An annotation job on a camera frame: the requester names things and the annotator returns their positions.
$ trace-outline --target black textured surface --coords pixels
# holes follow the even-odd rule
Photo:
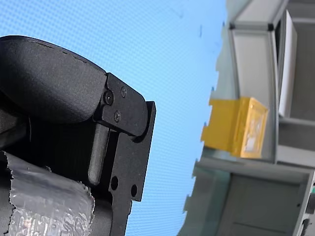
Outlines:
[[[113,211],[107,201],[95,199],[94,218],[90,236],[109,236],[113,220]]]
[[[113,102],[107,105],[101,101],[94,119],[116,131],[133,136],[142,135],[148,120],[148,109],[143,96],[111,73],[107,73],[105,90],[111,91]],[[119,113],[119,119],[115,120],[115,113]]]
[[[105,71],[56,45],[23,36],[0,38],[0,89],[33,116],[57,123],[90,118]]]
[[[27,133],[28,118],[17,111],[15,104],[0,93],[0,150]]]
[[[156,107],[146,102],[148,123],[143,136],[132,139],[124,133],[110,133],[99,189],[108,190],[112,196],[113,224],[111,236],[125,235],[132,200],[141,201],[146,176]],[[112,187],[112,179],[118,186]]]
[[[6,168],[7,161],[3,152],[0,153],[0,235],[9,230],[13,205],[10,204],[11,174]]]

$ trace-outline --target black plastic part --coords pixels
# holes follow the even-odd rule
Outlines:
[[[113,222],[111,205],[104,200],[95,199],[94,218],[90,236],[110,236]]]
[[[0,150],[25,137],[28,122],[15,104],[0,93]]]
[[[302,222],[303,229],[302,229],[302,232],[301,232],[301,236],[305,236],[306,230],[307,230],[307,227],[309,226],[309,224],[310,224],[310,219],[303,220],[303,222]]]
[[[109,134],[98,190],[105,194],[108,191],[111,193],[113,210],[111,236],[125,235],[131,200],[141,201],[142,198],[156,116],[155,103],[146,102],[146,104],[148,121],[143,136],[132,139],[124,133]],[[111,187],[113,178],[118,179],[118,186],[114,189]]]
[[[7,169],[7,160],[3,152],[0,152],[0,235],[9,230],[10,216],[13,213],[13,205],[10,204],[11,173]]]
[[[0,90],[32,116],[54,123],[88,120],[105,71],[54,44],[24,36],[0,38]]]
[[[142,135],[148,119],[143,96],[111,73],[107,73],[106,93],[113,94],[113,102],[108,104],[103,99],[94,120],[119,132]]]
[[[107,144],[108,127],[88,120],[75,124],[31,121],[31,140],[25,138],[5,150],[52,172],[98,185]]]
[[[314,214],[315,212],[315,193],[311,193],[306,207],[307,214]]]
[[[268,31],[273,31],[275,29],[274,24],[268,23]]]

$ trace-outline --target gray metal frame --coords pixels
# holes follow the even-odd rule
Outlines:
[[[274,120],[272,122],[273,127],[274,127],[274,146],[273,146],[273,151],[271,151],[271,157],[269,157],[271,159],[271,161],[273,163],[276,163],[276,158],[277,158],[277,146],[278,146],[278,139],[279,139],[279,94],[278,94],[278,73],[277,73],[277,58],[276,58],[276,39],[275,39],[275,33],[274,32],[268,32],[268,31],[259,31],[259,30],[232,30],[230,32],[231,35],[231,54],[232,54],[232,65],[233,65],[233,71],[234,71],[234,76],[237,80],[237,91],[239,96],[241,96],[241,88],[240,88],[240,80],[239,80],[239,76],[238,76],[238,65],[237,65],[237,59],[236,59],[236,52],[235,52],[235,42],[234,42],[234,36],[233,33],[234,32],[241,32],[241,33],[245,33],[248,35],[253,35],[253,34],[268,34],[269,40],[271,42],[270,47],[271,47],[271,54],[269,55],[270,57],[270,67],[273,68],[273,70],[271,71],[271,75],[270,78],[273,78],[273,80],[270,82],[273,85],[273,97],[271,98],[271,100],[273,100],[272,104],[270,104],[270,112],[272,112],[270,117],[273,117]]]
[[[298,236],[298,232],[300,232],[302,227],[302,221],[310,217],[309,214],[305,213],[305,210],[315,181],[315,170],[273,165],[253,160],[240,163],[216,158],[201,158],[199,162],[196,162],[195,167],[204,170],[226,171],[233,174],[270,181],[300,184],[299,195],[302,202],[299,208],[297,222],[294,226],[293,236]]]
[[[244,8],[231,20],[230,26],[233,29],[238,30],[274,30],[277,23],[279,22],[280,18],[282,17],[283,12],[286,9],[286,6],[288,4],[288,0],[282,0],[282,3],[280,3],[280,7],[276,14],[273,16],[272,22],[269,22],[268,24],[265,23],[251,23],[251,22],[237,22],[237,18],[243,13],[243,11],[249,6],[249,4],[253,0],[250,0]]]

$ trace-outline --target black bracket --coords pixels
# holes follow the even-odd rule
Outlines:
[[[100,185],[112,196],[111,236],[125,235],[131,200],[141,201],[156,116],[154,102],[146,102],[148,122],[142,136],[132,139],[124,133],[111,132]]]

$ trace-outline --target white panel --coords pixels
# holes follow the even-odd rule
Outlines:
[[[295,76],[296,47],[297,33],[293,26],[289,12],[286,11],[283,77],[279,102],[279,114],[284,117],[290,117],[291,112]]]
[[[273,159],[277,143],[276,85],[274,33],[233,30],[240,96],[254,97],[269,110],[262,158]]]
[[[252,0],[237,17],[236,23],[263,23],[273,22],[282,0]]]

